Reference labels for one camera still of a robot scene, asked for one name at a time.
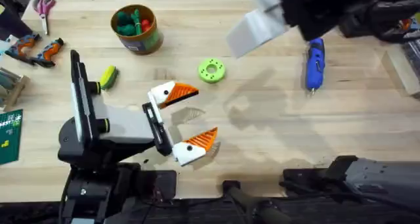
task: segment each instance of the wooden tabletop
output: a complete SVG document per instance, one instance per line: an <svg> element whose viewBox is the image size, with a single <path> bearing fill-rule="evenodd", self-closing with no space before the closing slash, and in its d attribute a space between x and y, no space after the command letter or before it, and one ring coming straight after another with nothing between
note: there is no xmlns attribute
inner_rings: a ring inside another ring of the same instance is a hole
<svg viewBox="0 0 420 224"><path fill-rule="evenodd" d="M136 3L154 11L165 36L152 55L130 53L110 27L116 10ZM372 37L345 39L330 31L324 85L309 97L303 88L307 46L297 29L231 57L225 37L254 8L251 0L57 0L50 36L30 53L61 37L66 45L54 57L56 67L3 58L2 66L31 83L16 105L24 109L19 161L0 166L0 202L60 198L70 168L57 158L58 132L73 116L70 49L79 52L90 80L111 64L119 68L117 85L103 93L114 106L139 110L151 87L170 80L200 90L161 113L175 140L219 127L217 150L183 168L154 148L128 159L144 169L176 170L179 198L220 196L225 179L242 181L251 194L279 195L283 169L327 167L338 155L420 161L420 102L404 93L389 66L398 51L390 54ZM31 5L23 20L42 32ZM197 67L207 57L227 67L221 82L199 79Z"/></svg>

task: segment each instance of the cup of markers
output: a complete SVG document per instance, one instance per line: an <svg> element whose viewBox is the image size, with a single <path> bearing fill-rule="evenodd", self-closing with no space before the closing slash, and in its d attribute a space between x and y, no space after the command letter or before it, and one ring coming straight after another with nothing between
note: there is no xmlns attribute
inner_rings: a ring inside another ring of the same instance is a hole
<svg viewBox="0 0 420 224"><path fill-rule="evenodd" d="M144 5L119 9L111 18L111 27L122 44L138 55L153 53L163 43L155 15Z"/></svg>

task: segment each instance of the yellow label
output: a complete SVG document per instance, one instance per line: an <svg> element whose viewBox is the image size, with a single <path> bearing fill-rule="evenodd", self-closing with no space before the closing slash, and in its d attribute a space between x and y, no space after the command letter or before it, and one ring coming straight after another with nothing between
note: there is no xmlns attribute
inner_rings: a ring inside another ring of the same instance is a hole
<svg viewBox="0 0 420 224"><path fill-rule="evenodd" d="M5 148L5 147L7 147L9 145L9 140L6 140L2 145L1 145L1 147L2 148Z"/></svg>

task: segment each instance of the orange gripper fingertip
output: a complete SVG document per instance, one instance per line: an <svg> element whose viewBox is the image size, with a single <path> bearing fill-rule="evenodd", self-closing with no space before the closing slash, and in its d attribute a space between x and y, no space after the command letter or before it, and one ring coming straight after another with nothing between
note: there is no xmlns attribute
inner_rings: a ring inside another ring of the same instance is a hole
<svg viewBox="0 0 420 224"><path fill-rule="evenodd" d="M185 143L200 146L207 152L213 146L217 136L217 127L185 140Z"/></svg>

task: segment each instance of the glue gun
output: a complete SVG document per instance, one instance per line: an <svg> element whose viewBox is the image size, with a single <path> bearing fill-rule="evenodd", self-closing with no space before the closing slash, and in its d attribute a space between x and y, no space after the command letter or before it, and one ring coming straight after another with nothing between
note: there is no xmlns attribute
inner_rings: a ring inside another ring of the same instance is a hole
<svg viewBox="0 0 420 224"><path fill-rule="evenodd" d="M306 88L315 94L324 80L325 47L322 38L309 41L308 62L306 64Z"/></svg>

